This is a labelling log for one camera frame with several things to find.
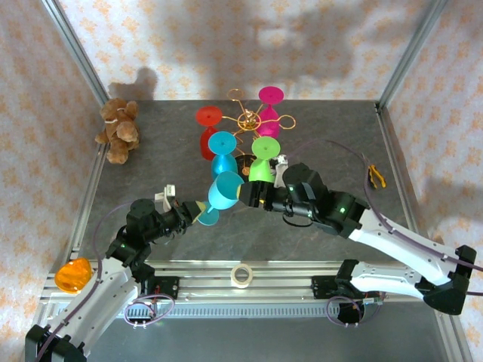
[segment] teddy bear ear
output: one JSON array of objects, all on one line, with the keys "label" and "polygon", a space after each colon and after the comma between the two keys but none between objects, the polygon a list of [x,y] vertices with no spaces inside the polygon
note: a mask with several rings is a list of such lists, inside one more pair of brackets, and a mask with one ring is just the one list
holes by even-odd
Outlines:
[{"label": "teddy bear ear", "polygon": [[136,101],[132,100],[132,101],[128,102],[128,104],[126,105],[125,112],[130,118],[132,118],[132,119],[136,118],[137,117],[137,103],[136,103]]}]

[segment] floral wallpaper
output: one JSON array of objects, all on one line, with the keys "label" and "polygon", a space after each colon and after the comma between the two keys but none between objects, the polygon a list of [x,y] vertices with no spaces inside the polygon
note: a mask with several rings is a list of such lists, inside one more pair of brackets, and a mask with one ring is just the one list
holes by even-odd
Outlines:
[{"label": "floral wallpaper", "polygon": [[[389,114],[434,239],[468,244],[483,265],[483,2],[448,2],[389,105]],[[473,272],[470,290],[483,291]],[[475,361],[483,361],[483,298],[461,316]]]},{"label": "floral wallpaper", "polygon": [[102,120],[40,1],[0,7],[0,53],[0,360],[18,361]]},{"label": "floral wallpaper", "polygon": [[111,97],[379,99],[429,0],[60,0]]}]

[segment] pliers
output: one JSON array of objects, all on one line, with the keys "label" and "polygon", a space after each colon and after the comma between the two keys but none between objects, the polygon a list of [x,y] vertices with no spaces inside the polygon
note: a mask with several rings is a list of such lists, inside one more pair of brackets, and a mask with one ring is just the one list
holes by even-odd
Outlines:
[{"label": "pliers", "polygon": [[376,180],[374,179],[374,177],[379,179],[380,185],[383,189],[386,188],[386,179],[377,170],[375,164],[372,164],[371,166],[369,166],[368,176],[369,176],[369,181],[371,181],[371,186],[372,186],[373,189],[377,189],[377,184],[376,184]]}]

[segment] orange object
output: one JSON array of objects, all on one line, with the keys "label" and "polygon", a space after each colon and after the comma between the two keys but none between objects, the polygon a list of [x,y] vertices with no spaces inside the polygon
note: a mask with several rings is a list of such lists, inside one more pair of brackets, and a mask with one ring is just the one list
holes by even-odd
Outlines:
[{"label": "orange object", "polygon": [[71,260],[55,274],[55,284],[67,293],[78,293],[92,278],[91,264],[86,258]]}]

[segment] gray tabletop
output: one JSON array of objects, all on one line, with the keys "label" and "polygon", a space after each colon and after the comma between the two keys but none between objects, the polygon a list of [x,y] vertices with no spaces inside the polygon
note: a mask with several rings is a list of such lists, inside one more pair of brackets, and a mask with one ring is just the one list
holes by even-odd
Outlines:
[{"label": "gray tabletop", "polygon": [[[257,101],[245,104],[253,110],[259,106]],[[238,117],[240,114],[238,104],[231,101],[139,102],[140,148],[130,153],[124,165],[104,164],[81,256],[94,259],[91,239],[95,225],[119,204],[137,198],[153,198],[167,183],[176,186],[180,201],[207,200],[213,182],[211,165],[201,157],[199,137],[204,128],[195,121],[196,111],[207,105],[220,107],[224,115]],[[390,219],[406,225],[372,102],[292,100],[282,102],[275,109],[280,115],[293,115],[297,120],[293,130],[281,131],[278,138],[281,153],[292,154],[303,144],[317,139],[336,140],[365,153],[387,181],[386,189],[374,192],[374,201]],[[235,123],[228,120],[223,120],[217,128],[236,130]],[[244,140],[241,148],[250,153],[251,136],[244,135]],[[364,197],[363,167],[360,160],[347,151],[317,142],[300,150],[291,164],[298,161],[317,170],[329,189]],[[105,252],[115,233],[125,224],[127,211],[127,206],[116,211],[100,227],[97,240],[101,252]],[[197,223],[183,236],[160,240],[159,245],[152,248],[149,259],[391,260],[370,247],[326,235],[316,227],[290,227],[282,222],[280,214],[249,209],[241,203],[221,211],[220,220],[214,226]]]}]

